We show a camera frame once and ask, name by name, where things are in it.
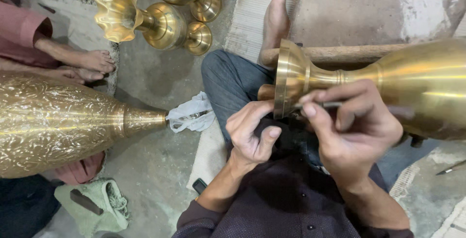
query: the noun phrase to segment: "white mat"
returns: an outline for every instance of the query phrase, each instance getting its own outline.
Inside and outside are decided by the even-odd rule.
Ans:
[[[225,166],[225,163],[225,141],[216,117],[212,125],[201,134],[194,164],[192,165],[192,172],[186,187],[194,190],[192,184],[199,178],[210,184]]]
[[[265,11],[271,0],[236,0],[225,50],[257,62],[263,40]],[[288,15],[293,15],[297,0],[287,0]]]
[[[455,206],[431,238],[466,238],[466,197]]]

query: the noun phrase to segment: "jeans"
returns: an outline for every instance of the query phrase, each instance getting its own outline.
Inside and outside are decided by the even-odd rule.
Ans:
[[[231,140],[225,129],[226,120],[250,101],[257,101],[259,88],[264,84],[273,84],[275,72],[240,56],[216,50],[205,57],[201,73],[206,94],[228,145]],[[316,135],[299,126],[292,126],[291,123],[291,119],[274,121],[271,115],[266,116],[262,119],[255,134],[260,135],[262,129],[267,126],[279,126],[282,128],[282,134],[277,140],[277,148],[274,148],[271,159],[277,159],[290,153],[301,153],[305,155],[310,165],[322,166]],[[423,142],[421,148],[412,148],[410,142],[411,138],[409,137],[399,146],[390,148],[377,161],[377,166],[388,190],[393,187],[404,169],[427,155],[440,143],[438,140],[429,139]]]

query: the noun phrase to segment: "green cloth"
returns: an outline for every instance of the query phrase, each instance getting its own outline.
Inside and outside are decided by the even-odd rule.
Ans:
[[[86,238],[91,238],[100,230],[119,232],[128,227],[129,214],[126,207],[127,201],[116,184],[113,180],[98,180],[77,186],[64,185],[55,190],[55,198],[75,219],[79,233]],[[103,214],[98,216],[73,202],[69,197],[69,192],[73,189],[78,189],[83,195],[89,197],[103,209]]]

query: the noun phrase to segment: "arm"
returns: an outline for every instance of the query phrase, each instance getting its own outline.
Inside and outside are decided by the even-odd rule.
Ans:
[[[238,191],[244,175],[253,167],[242,167],[232,151],[232,156],[225,167],[218,173],[197,199],[200,206],[215,212],[226,212],[230,207],[233,196]]]
[[[336,118],[315,104],[344,99]],[[319,138],[319,156],[347,206],[369,227],[409,229],[403,208],[369,178],[373,164],[403,132],[369,80],[316,90],[300,99]]]
[[[184,233],[196,234],[190,237],[208,236],[206,234],[215,229],[223,213],[233,203],[243,176],[269,160],[272,146],[282,130],[269,126],[259,139],[254,135],[254,129],[273,108],[272,100],[250,102],[228,119],[226,129],[234,145],[230,159],[197,201],[193,201],[181,214],[174,237],[184,237]]]
[[[403,208],[370,178],[367,177],[358,186],[338,186],[338,189],[346,205],[365,225],[392,230],[410,228]]]

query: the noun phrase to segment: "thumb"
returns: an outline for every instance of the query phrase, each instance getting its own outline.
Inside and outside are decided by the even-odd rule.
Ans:
[[[282,128],[277,126],[269,126],[262,131],[259,142],[259,151],[261,154],[272,152],[272,147],[281,133]]]
[[[306,113],[319,141],[329,142],[334,139],[333,120],[326,110],[315,103],[306,103],[302,109]]]

